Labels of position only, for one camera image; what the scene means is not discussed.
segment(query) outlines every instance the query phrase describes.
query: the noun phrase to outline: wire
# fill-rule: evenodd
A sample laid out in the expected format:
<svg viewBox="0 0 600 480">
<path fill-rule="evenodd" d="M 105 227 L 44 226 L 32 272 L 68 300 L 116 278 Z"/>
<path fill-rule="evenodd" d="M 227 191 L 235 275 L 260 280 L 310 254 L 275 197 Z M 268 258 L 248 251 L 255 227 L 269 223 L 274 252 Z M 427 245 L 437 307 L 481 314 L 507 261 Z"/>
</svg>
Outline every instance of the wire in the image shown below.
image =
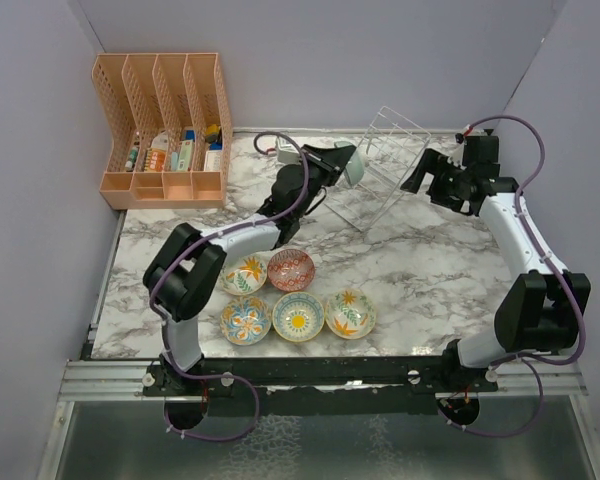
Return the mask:
<svg viewBox="0 0 600 480">
<path fill-rule="evenodd" d="M 529 177 L 524 182 L 522 182 L 520 184 L 520 186 L 518 187 L 518 189 L 516 190 L 515 195 L 514 195 L 514 205 L 515 205 L 516 213 L 518 214 L 518 218 L 520 219 L 520 223 L 522 224 L 524 231 L 527 233 L 529 240 L 531 240 L 531 243 L 533 244 L 533 247 L 535 248 L 536 252 L 538 252 L 538 255 L 540 255 L 540 257 L 543 259 L 543 261 L 547 265 L 547 267 L 549 267 L 549 270 L 551 270 L 551 273 L 553 273 L 553 275 L 555 275 L 555 277 L 558 279 L 558 282 L 560 283 L 560 286 L 562 287 L 562 290 L 564 291 L 564 293 L 567 297 L 567 300 L 569 301 L 569 304 L 570 304 L 571 308 L 573 309 L 573 313 L 576 317 L 576 321 L 578 322 L 579 338 L 578 338 L 578 347 L 576 348 L 575 352 L 573 352 L 573 354 L 569 358 L 566 358 L 564 360 L 554 360 L 551 358 L 547 358 L 544 355 L 538 355 L 535 353 L 519 353 L 517 355 L 513 355 L 511 357 L 507 357 L 505 359 L 499 360 L 498 362 L 496 362 L 496 364 L 505 363 L 507 361 L 513 360 L 515 357 L 528 357 L 528 358 L 533 358 L 535 360 L 538 360 L 539 362 L 548 363 L 550 365 L 570 365 L 570 364 L 576 362 L 580 358 L 580 356 L 582 355 L 582 352 L 584 351 L 584 346 L 587 342 L 587 332 L 586 332 L 586 328 L 585 328 L 585 324 L 584 324 L 584 317 L 582 316 L 582 311 L 580 310 L 578 301 L 576 300 L 575 295 L 571 291 L 571 288 L 567 284 L 567 281 L 564 279 L 562 272 L 560 272 L 560 270 L 558 270 L 558 267 L 556 267 L 556 265 L 553 263 L 551 258 L 549 258 L 547 256 L 547 252 L 542 248 L 542 245 L 540 244 L 540 241 L 538 240 L 535 233 L 533 232 L 531 225 L 529 225 L 526 215 L 522 211 L 522 205 L 520 204 L 520 198 L 522 197 L 522 191 L 540 174 L 540 171 L 542 170 L 542 167 L 544 166 L 546 154 L 545 154 L 544 142 L 542 141 L 542 137 L 540 136 L 540 134 L 538 133 L 538 130 L 536 130 L 533 125 L 531 125 L 526 120 L 524 120 L 520 117 L 516 117 L 514 115 L 493 115 L 491 117 L 486 117 L 481 120 L 478 120 L 477 122 L 474 122 L 469 125 L 469 127 L 467 128 L 467 130 L 465 132 L 465 135 L 468 134 L 467 132 L 470 133 L 475 127 L 477 127 L 478 125 L 480 125 L 482 123 L 488 122 L 490 120 L 500 120 L 500 119 L 513 120 L 514 122 L 518 122 L 518 123 L 524 125 L 525 127 L 527 127 L 527 129 L 529 129 L 529 131 L 533 134 L 533 136 L 536 138 L 536 141 L 538 142 L 538 147 L 540 148 L 540 161 L 538 162 L 538 165 L 536 166 L 536 169 L 533 171 L 533 173 L 531 175 L 529 175 Z"/>
<path fill-rule="evenodd" d="M 538 418 L 540 418 L 540 412 L 542 412 L 542 406 L 544 405 L 544 388 L 542 386 L 542 380 L 540 379 L 540 374 L 538 374 L 538 371 L 535 369 L 535 367 L 533 365 L 531 365 L 531 363 L 529 363 L 524 358 L 521 358 L 520 361 L 531 369 L 531 372 L 533 373 L 533 376 L 536 377 L 536 382 L 538 384 L 538 406 L 536 407 L 535 411 L 533 412 L 531 419 L 527 423 L 525 423 L 523 426 L 521 426 L 520 428 L 513 430 L 511 432 L 506 432 L 506 433 L 483 432 L 482 430 L 474 430 L 472 428 L 468 428 L 466 425 L 459 425 L 459 424 L 449 420 L 445 416 L 445 414 L 442 413 L 442 411 L 440 409 L 438 409 L 438 414 L 441 415 L 442 417 L 444 417 L 447 420 L 447 424 L 452 426 L 453 428 L 461 430 L 464 433 L 476 435 L 478 437 L 509 438 L 509 437 L 515 437 L 516 435 L 520 435 L 522 433 L 529 431 L 529 429 L 531 429 L 531 427 L 533 427 L 533 425 L 535 425 L 535 423 L 538 421 Z"/>
<path fill-rule="evenodd" d="M 257 220 L 255 223 L 254 222 L 244 222 L 244 223 L 232 225 L 230 227 L 225 228 L 222 231 L 212 233 L 212 234 L 207 235 L 206 237 L 203 237 L 203 238 L 199 239 L 198 241 L 194 242 L 191 246 L 187 247 L 178 256 L 178 258 L 176 258 L 173 261 L 173 263 L 171 265 L 169 265 L 169 267 L 167 267 L 167 269 L 164 271 L 164 273 L 162 274 L 160 279 L 158 279 L 158 282 L 156 283 L 153 290 L 151 290 L 151 293 L 149 295 L 149 307 L 162 319 L 161 334 L 162 334 L 162 343 L 164 344 L 164 354 L 178 375 L 180 375 L 183 378 L 186 378 L 189 380 L 196 380 L 196 381 L 207 381 L 207 380 L 218 380 L 221 378 L 232 378 L 233 380 L 236 380 L 236 381 L 244 384 L 247 388 L 249 388 L 249 390 L 253 394 L 253 398 L 255 400 L 254 415 L 253 415 L 253 419 L 251 420 L 251 422 L 249 422 L 249 425 L 247 425 L 247 427 L 245 427 L 239 433 L 237 433 L 235 435 L 225 436 L 225 437 L 212 437 L 212 436 L 203 435 L 203 434 L 199 434 L 199 433 L 193 433 L 193 432 L 190 432 L 187 430 L 178 430 L 178 429 L 174 428 L 173 425 L 171 424 L 171 421 L 169 419 L 169 414 L 165 410 L 165 422 L 169 426 L 169 428 L 167 430 L 176 432 L 183 437 L 195 438 L 198 440 L 205 440 L 205 441 L 209 441 L 209 442 L 231 442 L 233 440 L 242 438 L 245 435 L 247 435 L 249 432 L 251 432 L 256 427 L 258 418 L 260 416 L 260 399 L 258 398 L 258 392 L 256 391 L 255 387 L 251 384 L 251 382 L 249 382 L 246 378 L 240 377 L 238 375 L 228 374 L 228 373 L 218 374 L 218 375 L 191 375 L 191 374 L 188 374 L 187 372 L 185 372 L 184 370 L 182 370 L 178 366 L 178 363 L 176 362 L 176 360 L 173 356 L 173 352 L 171 351 L 171 345 L 169 344 L 169 337 L 167 335 L 168 329 L 169 329 L 169 315 L 167 314 L 167 312 L 165 312 L 164 310 L 162 310 L 161 308 L 159 308 L 156 305 L 156 297 L 158 295 L 158 292 L 162 288 L 162 286 L 165 284 L 169 275 L 171 275 L 175 271 L 175 269 L 178 267 L 178 265 L 180 265 L 180 263 L 184 259 L 186 259 L 196 248 L 198 248 L 203 243 L 209 242 L 210 240 L 213 240 L 214 238 L 218 238 L 218 237 L 226 235 L 228 233 L 233 233 L 238 230 L 242 230 L 244 228 L 249 228 L 249 227 L 253 227 L 256 225 L 262 225 L 265 223 L 275 222 L 275 221 L 279 220 L 280 218 L 293 212 L 296 208 L 298 208 L 298 206 L 306 198 L 308 190 L 309 190 L 309 163 L 307 161 L 307 157 L 305 156 L 305 154 L 302 151 L 302 149 L 300 148 L 300 146 L 295 142 L 295 140 L 293 140 L 288 135 L 285 135 L 284 133 L 265 131 L 265 132 L 261 132 L 261 133 L 257 134 L 253 139 L 254 148 L 256 149 L 257 152 L 259 152 L 263 155 L 266 155 L 267 153 L 264 150 L 262 150 L 260 147 L 258 147 L 258 140 L 260 140 L 260 138 L 262 138 L 264 136 L 280 137 L 280 138 L 286 140 L 287 142 L 289 142 L 300 154 L 300 161 L 302 162 L 302 167 L 303 167 L 303 182 L 302 182 L 302 190 L 300 191 L 298 198 L 293 202 L 293 204 L 291 204 L 291 206 L 289 208 L 274 215 L 273 217 Z"/>
</svg>

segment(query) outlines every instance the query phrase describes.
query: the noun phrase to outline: table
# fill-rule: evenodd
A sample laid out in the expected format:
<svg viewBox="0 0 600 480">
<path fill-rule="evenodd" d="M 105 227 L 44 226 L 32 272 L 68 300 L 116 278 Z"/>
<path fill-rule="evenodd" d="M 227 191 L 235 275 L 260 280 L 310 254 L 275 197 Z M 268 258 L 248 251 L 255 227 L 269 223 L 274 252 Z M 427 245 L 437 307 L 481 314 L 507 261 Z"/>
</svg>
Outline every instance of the table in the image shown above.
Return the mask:
<svg viewBox="0 0 600 480">
<path fill-rule="evenodd" d="M 337 140 L 354 144 L 360 140 L 334 135 L 295 138 L 301 145 L 323 147 Z M 226 209 L 127 213 L 92 358 L 158 356 L 160 324 L 148 308 L 142 275 L 179 223 L 198 228 L 222 226 L 247 218 L 262 204 L 281 165 L 257 154 L 252 140 L 250 134 L 235 136 Z M 434 137 L 431 146 L 448 151 L 453 138 Z M 206 357 L 439 354 L 450 340 L 488 328 L 511 284 L 498 246 L 482 221 L 432 205 L 423 193 L 403 196 L 367 233 L 321 205 L 302 221 L 288 246 L 305 250 L 313 258 L 316 278 L 307 289 L 310 293 L 320 298 L 343 288 L 367 293 L 378 309 L 375 329 L 352 341 L 325 327 L 302 344 L 289 343 L 272 330 L 256 345 L 236 346 L 222 336 L 218 322 L 231 297 L 216 288 L 199 317 L 200 344 Z M 273 306 L 282 292 L 267 284 L 258 295 Z"/>
</svg>

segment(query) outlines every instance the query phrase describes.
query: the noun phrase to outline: storage box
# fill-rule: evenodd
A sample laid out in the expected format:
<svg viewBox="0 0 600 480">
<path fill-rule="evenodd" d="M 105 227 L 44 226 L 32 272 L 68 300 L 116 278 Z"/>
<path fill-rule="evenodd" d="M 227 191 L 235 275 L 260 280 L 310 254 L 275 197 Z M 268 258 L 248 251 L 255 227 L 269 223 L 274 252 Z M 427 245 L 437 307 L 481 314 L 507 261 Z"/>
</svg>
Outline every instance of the storage box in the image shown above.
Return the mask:
<svg viewBox="0 0 600 480">
<path fill-rule="evenodd" d="M 217 53 L 101 54 L 92 78 L 113 137 L 100 184 L 112 208 L 224 206 L 233 128 Z M 205 172 L 204 132 L 213 124 L 222 128 L 221 169 Z M 196 138 L 191 170 L 173 172 L 171 153 L 187 127 Z M 169 138 L 164 170 L 144 172 L 147 149 L 163 130 Z M 136 133 L 138 159 L 126 172 Z"/>
</svg>

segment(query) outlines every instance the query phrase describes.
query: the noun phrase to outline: floral bowl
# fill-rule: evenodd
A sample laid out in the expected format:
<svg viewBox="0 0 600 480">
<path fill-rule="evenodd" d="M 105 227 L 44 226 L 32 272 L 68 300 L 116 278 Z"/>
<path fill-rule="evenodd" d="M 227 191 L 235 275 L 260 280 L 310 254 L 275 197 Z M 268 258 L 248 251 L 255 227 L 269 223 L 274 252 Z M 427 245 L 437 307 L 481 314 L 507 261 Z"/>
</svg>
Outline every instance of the floral bowl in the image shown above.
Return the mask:
<svg viewBox="0 0 600 480">
<path fill-rule="evenodd" d="M 305 292 L 288 293 L 273 307 L 273 328 L 290 342 L 306 342 L 324 325 L 324 309 L 320 301 Z"/>
<path fill-rule="evenodd" d="M 222 334 L 236 345 L 253 345 L 271 328 L 271 314 L 265 302 L 257 297 L 231 300 L 220 317 Z"/>
<path fill-rule="evenodd" d="M 293 248 L 276 253 L 267 267 L 267 276 L 273 286 L 284 292 L 304 290 L 315 274 L 316 267 L 311 257 Z"/>
<path fill-rule="evenodd" d="M 360 290 L 343 290 L 326 302 L 326 322 L 339 337 L 356 340 L 367 335 L 376 324 L 376 308 Z"/>
<path fill-rule="evenodd" d="M 267 264 L 260 255 L 242 257 L 220 273 L 220 286 L 231 295 L 251 295 L 266 281 Z"/>
</svg>

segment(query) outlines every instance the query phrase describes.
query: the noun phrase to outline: purple cable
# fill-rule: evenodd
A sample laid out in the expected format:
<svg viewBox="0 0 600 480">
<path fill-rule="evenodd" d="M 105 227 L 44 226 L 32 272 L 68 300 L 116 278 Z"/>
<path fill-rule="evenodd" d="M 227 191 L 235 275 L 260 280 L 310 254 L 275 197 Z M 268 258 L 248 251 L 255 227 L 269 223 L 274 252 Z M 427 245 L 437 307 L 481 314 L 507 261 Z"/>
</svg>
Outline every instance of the purple cable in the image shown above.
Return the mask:
<svg viewBox="0 0 600 480">
<path fill-rule="evenodd" d="M 535 127 L 533 125 L 531 125 L 526 120 L 524 120 L 520 117 L 513 116 L 513 115 L 493 115 L 491 117 L 486 117 L 486 118 L 483 118 L 482 120 L 478 120 L 477 122 L 474 122 L 471 125 L 469 125 L 468 130 L 473 130 L 476 126 L 478 126 L 482 123 L 488 122 L 490 120 L 500 120 L 500 119 L 513 120 L 514 122 L 518 122 L 518 123 L 524 125 L 525 127 L 527 127 L 529 129 L 529 131 L 531 131 L 533 136 L 536 138 L 536 140 L 538 142 L 538 147 L 540 147 L 540 161 L 538 162 L 538 166 L 536 167 L 534 172 L 531 175 L 529 175 L 529 178 L 527 178 L 524 182 L 522 182 L 520 184 L 520 186 L 518 187 L 518 189 L 516 190 L 516 193 L 514 195 L 514 204 L 516 207 L 516 213 L 519 215 L 518 218 L 520 218 L 520 223 L 522 223 L 522 227 L 524 228 L 525 232 L 529 236 L 529 240 L 531 240 L 533 247 L 535 248 L 536 252 L 538 252 L 540 257 L 542 257 L 544 259 L 544 263 L 547 265 L 547 267 L 549 267 L 549 270 L 551 270 L 551 273 L 553 273 L 555 275 L 555 277 L 558 279 L 558 282 L 560 283 L 562 290 L 564 291 L 565 295 L 567 296 L 567 299 L 569 300 L 569 304 L 571 305 L 571 308 L 573 309 L 573 313 L 578 322 L 579 339 L 578 339 L 578 347 L 576 348 L 576 351 L 573 352 L 573 355 L 571 355 L 569 358 L 566 358 L 564 360 L 553 360 L 553 359 L 547 358 L 543 355 L 537 355 L 535 353 L 520 353 L 518 355 L 513 355 L 511 357 L 503 359 L 502 361 L 499 361 L 498 364 L 504 363 L 508 360 L 512 360 L 516 356 L 524 356 L 524 357 L 533 358 L 535 360 L 538 360 L 539 362 L 548 363 L 550 365 L 570 365 L 570 364 L 576 362 L 578 360 L 578 358 L 580 358 L 580 356 L 582 355 L 582 352 L 584 351 L 585 343 L 587 341 L 587 332 L 586 332 L 585 325 L 584 325 L 584 318 L 582 316 L 582 311 L 580 310 L 580 307 L 578 306 L 578 301 L 576 300 L 576 297 L 573 295 L 571 288 L 569 287 L 569 285 L 567 284 L 567 281 L 562 276 L 562 272 L 560 272 L 560 270 L 558 270 L 558 267 L 555 266 L 555 264 L 553 263 L 551 258 L 547 257 L 547 252 L 545 252 L 545 250 L 542 248 L 542 245 L 540 245 L 538 238 L 536 237 L 535 233 L 533 233 L 533 230 L 531 229 L 531 226 L 529 225 L 529 222 L 527 221 L 526 216 L 522 212 L 522 205 L 520 204 L 520 197 L 522 196 L 522 191 L 538 176 L 538 174 L 542 170 L 542 167 L 544 166 L 544 160 L 545 160 L 544 142 L 542 141 L 542 137 L 540 137 L 540 134 L 538 133 L 538 131 L 535 129 Z"/>
<path fill-rule="evenodd" d="M 184 370 L 182 370 L 176 363 L 176 361 L 173 357 L 173 352 L 171 352 L 171 346 L 169 345 L 169 338 L 167 335 L 167 329 L 169 328 L 169 323 L 168 323 L 169 317 L 166 312 L 164 312 L 163 310 L 161 310 L 160 308 L 157 307 L 156 296 L 157 296 L 158 292 L 160 291 L 160 289 L 162 288 L 162 286 L 164 285 L 165 281 L 167 280 L 167 277 L 175 271 L 175 269 L 178 267 L 178 265 L 180 265 L 180 263 L 185 258 L 187 258 L 191 254 L 191 252 L 193 252 L 196 248 L 198 248 L 203 243 L 208 242 L 209 240 L 213 240 L 214 238 L 218 238 L 220 236 L 226 235 L 228 233 L 236 232 L 243 228 L 252 227 L 255 225 L 262 225 L 264 223 L 275 222 L 276 220 L 279 220 L 280 218 L 284 217 L 285 215 L 288 215 L 289 213 L 293 212 L 296 208 L 298 208 L 300 203 L 305 199 L 305 197 L 307 196 L 308 189 L 309 189 L 309 163 L 307 162 L 307 157 L 305 156 L 305 154 L 302 151 L 302 149 L 300 148 L 300 146 L 291 137 L 289 137 L 288 135 L 285 135 L 284 133 L 272 132 L 272 131 L 261 132 L 255 136 L 255 138 L 253 139 L 253 145 L 254 145 L 254 148 L 256 149 L 256 151 L 258 151 L 259 153 L 266 154 L 266 152 L 264 152 L 262 149 L 260 149 L 258 147 L 258 140 L 261 137 L 269 136 L 269 135 L 283 138 L 284 140 L 289 142 L 291 145 L 293 145 L 293 147 L 300 154 L 300 160 L 302 162 L 304 178 L 303 178 L 303 182 L 302 182 L 302 190 L 300 192 L 300 195 L 298 195 L 298 198 L 295 200 L 295 202 L 293 202 L 293 204 L 289 208 L 287 208 L 286 210 L 284 210 L 281 213 L 278 213 L 277 215 L 274 215 L 271 218 L 264 218 L 262 220 L 256 221 L 255 223 L 254 222 L 244 222 L 244 223 L 236 224 L 231 227 L 227 227 L 226 229 L 224 229 L 220 232 L 212 233 L 211 235 L 203 237 L 200 240 L 198 240 L 197 242 L 194 242 L 193 245 L 188 247 L 184 252 L 182 252 L 180 254 L 180 256 L 178 258 L 176 258 L 173 261 L 173 263 L 171 265 L 169 265 L 169 267 L 162 274 L 162 276 L 156 283 L 153 290 L 151 290 L 151 293 L 149 295 L 149 307 L 151 307 L 151 310 L 153 310 L 156 314 L 158 314 L 158 316 L 163 321 L 161 333 L 162 333 L 162 342 L 164 344 L 165 354 L 167 356 L 167 359 L 169 360 L 169 363 L 171 364 L 171 366 L 173 367 L 173 369 L 176 371 L 176 373 L 178 375 L 180 375 L 183 378 L 190 379 L 190 380 L 204 380 L 204 381 L 218 380 L 221 378 L 232 378 L 232 379 L 237 380 L 240 383 L 243 383 L 244 385 L 246 385 L 249 388 L 249 390 L 251 390 L 251 393 L 253 394 L 253 398 L 255 399 L 255 409 L 254 409 L 255 412 L 253 415 L 253 420 L 241 432 L 239 432 L 235 435 L 229 435 L 226 437 L 211 437 L 208 435 L 192 433 L 192 432 L 189 432 L 186 430 L 177 430 L 171 424 L 171 421 L 169 420 L 169 414 L 166 413 L 166 411 L 165 411 L 165 422 L 169 425 L 169 431 L 173 431 L 175 433 L 178 433 L 180 435 L 183 435 L 183 436 L 186 436 L 189 438 L 205 440 L 208 442 L 231 442 L 233 440 L 237 440 L 239 438 L 244 437 L 245 435 L 247 435 L 249 432 L 251 432 L 255 428 L 256 423 L 258 422 L 258 418 L 260 416 L 260 400 L 258 398 L 258 392 L 254 388 L 254 386 L 251 384 L 251 382 L 249 382 L 246 378 L 240 377 L 238 375 L 227 374 L 227 373 L 219 374 L 219 375 L 190 375 L 187 372 L 185 372 Z"/>
<path fill-rule="evenodd" d="M 527 423 L 525 423 L 523 426 L 521 426 L 520 428 L 518 428 L 512 432 L 506 432 L 506 433 L 483 432 L 481 430 L 474 430 L 472 428 L 463 427 L 462 425 L 458 425 L 457 423 L 452 422 L 440 410 L 438 410 L 438 414 L 441 415 L 442 417 L 444 417 L 447 420 L 447 423 L 449 425 L 451 425 L 452 427 L 454 427 L 458 430 L 461 430 L 464 433 L 470 433 L 471 435 L 476 435 L 478 437 L 509 438 L 509 437 L 515 437 L 516 435 L 520 435 L 521 433 L 527 432 L 531 427 L 533 427 L 533 425 L 536 423 L 538 418 L 540 418 L 540 412 L 542 411 L 542 405 L 543 405 L 543 401 L 544 401 L 544 388 L 542 387 L 542 380 L 540 380 L 540 375 L 538 374 L 538 371 L 535 369 L 535 367 L 533 365 L 531 365 L 524 358 L 521 358 L 520 361 L 531 369 L 531 371 L 533 372 L 533 376 L 536 377 L 536 382 L 538 382 L 538 406 L 536 407 L 535 412 L 533 412 L 533 416 L 531 417 L 531 419 Z"/>
</svg>

